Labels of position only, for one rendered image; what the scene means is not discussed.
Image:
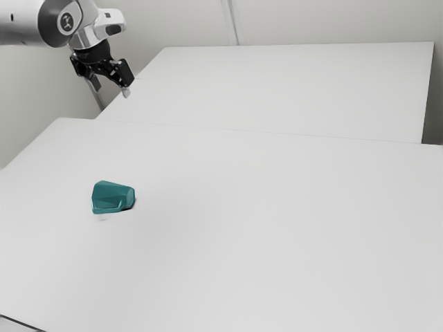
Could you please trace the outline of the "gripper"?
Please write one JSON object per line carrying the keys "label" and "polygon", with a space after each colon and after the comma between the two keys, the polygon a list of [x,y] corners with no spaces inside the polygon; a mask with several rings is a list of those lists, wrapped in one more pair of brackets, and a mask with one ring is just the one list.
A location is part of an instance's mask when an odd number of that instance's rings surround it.
{"label": "gripper", "polygon": [[130,86],[134,82],[134,74],[126,59],[112,59],[107,40],[103,40],[91,48],[75,49],[70,56],[70,61],[76,75],[83,77],[90,83],[94,92],[99,92],[101,88],[101,83],[96,77],[97,74],[105,76],[115,83],[124,98],[127,99],[130,96]]}

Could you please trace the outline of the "teal faceted mug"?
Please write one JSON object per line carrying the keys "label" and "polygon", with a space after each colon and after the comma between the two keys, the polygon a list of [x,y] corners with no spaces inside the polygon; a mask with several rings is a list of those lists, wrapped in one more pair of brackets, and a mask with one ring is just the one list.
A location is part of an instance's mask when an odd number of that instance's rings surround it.
{"label": "teal faceted mug", "polygon": [[133,208],[136,192],[133,187],[98,181],[93,186],[91,210],[94,214],[117,213]]}

